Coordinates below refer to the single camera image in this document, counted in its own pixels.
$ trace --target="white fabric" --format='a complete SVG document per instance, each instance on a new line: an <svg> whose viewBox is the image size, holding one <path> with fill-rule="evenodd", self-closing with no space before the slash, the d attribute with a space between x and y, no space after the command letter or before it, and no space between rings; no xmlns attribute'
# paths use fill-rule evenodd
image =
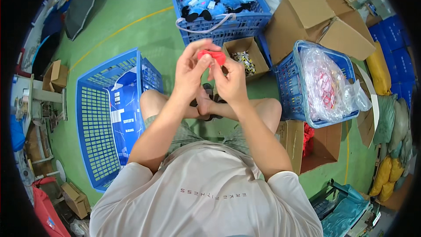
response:
<svg viewBox="0 0 421 237"><path fill-rule="evenodd" d="M91 236L322 236L298 176L283 171L266 183L244 156L196 142L154 176L128 164L93 208Z"/></svg>

